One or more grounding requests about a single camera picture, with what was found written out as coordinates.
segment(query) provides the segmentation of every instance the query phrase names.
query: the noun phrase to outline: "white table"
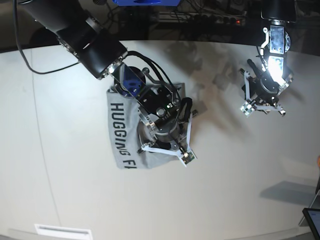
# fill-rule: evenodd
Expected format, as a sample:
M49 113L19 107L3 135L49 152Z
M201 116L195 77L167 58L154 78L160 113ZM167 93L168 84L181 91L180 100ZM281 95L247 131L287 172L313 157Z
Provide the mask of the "white table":
M96 80L80 64L31 74L17 52L0 54L1 115L6 111L0 117L0 140L9 138L10 144L0 145L0 178L16 181L0 182L0 194L7 197L0 197L7 206L4 214L0 209L0 223L11 219L0 234L8 228L34 232L37 223L91 229L94 240L226 240L270 233L254 239L276 240L296 235L319 175L320 58L289 53L295 77L280 98L285 117L255 112L246 118L239 110L244 93L238 70L250 69L248 58L259 63L255 47L123 44L155 60L173 82L186 83L187 95L207 108L193 122L191 146L198 160L187 168L175 161L152 170L117 169L108 134L110 77ZM75 62L60 46L26 53L32 54L37 71ZM145 67L134 57L126 62ZM14 94L5 89L10 83ZM28 87L26 99L22 86ZM25 121L28 127L17 129ZM33 155L26 161L30 147ZM47 212L38 211L39 205Z

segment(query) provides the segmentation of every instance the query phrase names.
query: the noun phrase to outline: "white vent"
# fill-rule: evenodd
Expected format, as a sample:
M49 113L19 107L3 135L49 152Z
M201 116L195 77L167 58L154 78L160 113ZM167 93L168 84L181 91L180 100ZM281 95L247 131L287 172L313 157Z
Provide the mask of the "white vent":
M35 224L34 226L38 235L74 240L93 240L91 230L89 229L48 226L41 224Z

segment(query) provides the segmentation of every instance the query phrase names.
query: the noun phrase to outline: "blue object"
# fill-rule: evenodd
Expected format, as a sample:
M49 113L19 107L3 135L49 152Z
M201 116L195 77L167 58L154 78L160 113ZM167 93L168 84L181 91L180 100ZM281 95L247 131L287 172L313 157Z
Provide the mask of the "blue object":
M177 6L180 0L112 0L118 6Z

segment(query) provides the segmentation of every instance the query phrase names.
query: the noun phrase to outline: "robotic arm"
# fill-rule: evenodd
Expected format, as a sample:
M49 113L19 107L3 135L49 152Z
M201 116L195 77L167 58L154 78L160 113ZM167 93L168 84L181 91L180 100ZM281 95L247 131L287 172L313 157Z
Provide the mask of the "robotic arm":
M286 23L296 21L294 0L262 0L261 16L270 21L269 27L264 27L265 41L259 49L258 56L262 63L262 71L248 59L255 77L241 69L244 75L245 103L240 110L248 117L254 111L268 114L278 111L282 116L286 111L281 107L278 96L293 81L293 73L287 67L287 52L291 46Z
M18 4L55 33L61 45L94 77L101 80L111 75L113 88L119 94L136 99L140 104L140 120L148 132L148 137L139 136L141 149L137 149L138 153L147 151L177 156L185 166L196 158L190 148L191 122L196 113L191 113L192 99L181 99L181 88L172 84L156 62L136 51L127 51L88 11L82 9L78 0L19 0ZM141 71L127 66L123 61L129 56L145 61L158 80L150 75L147 67ZM146 78L153 84L147 84Z

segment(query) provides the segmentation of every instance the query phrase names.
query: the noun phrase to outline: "metal bracket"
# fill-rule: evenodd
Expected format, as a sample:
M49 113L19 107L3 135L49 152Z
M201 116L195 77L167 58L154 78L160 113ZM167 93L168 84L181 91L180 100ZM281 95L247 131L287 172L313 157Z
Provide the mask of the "metal bracket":
M286 111L280 104L271 105L257 105L253 100L250 98L250 83L248 78L251 76L248 71L245 71L244 74L244 84L245 84L245 102L240 107L241 112L243 112L246 117L249 117L254 111L263 111L268 114L270 111L277 111L282 116L286 115Z
M158 128L155 122L150 119L147 111L142 106L140 106L138 109L139 109L139 117L141 121L149 130L151 137L154 139L154 141L156 141L157 140L156 132L158 132Z
M265 41L262 43L261 48L260 48L260 54L261 56L264 55L264 48L269 44L269 31L268 28L264 27L263 32L265 33Z
M186 151L185 152L182 152L180 149L176 151L172 151L172 150L166 150L162 148L150 147L150 144L148 143L143 144L141 146L141 149L143 151L150 152L150 153L160 153L160 154L176 156L179 158L181 163L185 167L187 167L188 163L190 163L192 160L197 159L197 156L195 155L194 151L190 147L192 118L193 118L193 114L191 113L189 117L188 126L187 126L187 132L186 132Z
M270 53L285 54L285 28L283 26L270 26Z

